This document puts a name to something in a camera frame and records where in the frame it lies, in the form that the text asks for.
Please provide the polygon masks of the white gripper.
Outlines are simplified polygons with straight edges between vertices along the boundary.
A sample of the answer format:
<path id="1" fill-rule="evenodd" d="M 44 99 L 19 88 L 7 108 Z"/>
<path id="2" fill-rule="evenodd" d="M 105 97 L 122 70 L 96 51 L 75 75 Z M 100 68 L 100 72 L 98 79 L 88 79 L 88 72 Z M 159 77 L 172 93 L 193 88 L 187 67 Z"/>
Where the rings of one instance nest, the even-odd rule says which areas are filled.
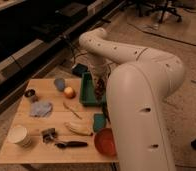
<path id="1" fill-rule="evenodd" d="M 90 71 L 94 79 L 106 80 L 108 75 L 107 61 L 102 57 L 92 58 Z"/>

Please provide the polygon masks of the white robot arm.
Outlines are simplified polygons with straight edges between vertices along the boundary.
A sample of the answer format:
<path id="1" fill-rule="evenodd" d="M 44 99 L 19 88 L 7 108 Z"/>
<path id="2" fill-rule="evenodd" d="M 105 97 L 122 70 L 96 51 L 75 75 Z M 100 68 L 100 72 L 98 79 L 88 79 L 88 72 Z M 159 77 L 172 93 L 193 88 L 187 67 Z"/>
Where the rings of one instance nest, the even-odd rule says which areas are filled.
<path id="1" fill-rule="evenodd" d="M 118 66 L 108 75 L 107 107 L 121 171 L 176 171 L 162 100 L 183 83 L 184 64 L 158 49 L 109 41 L 103 28 L 80 35 L 92 76 L 106 74 L 107 60 Z"/>

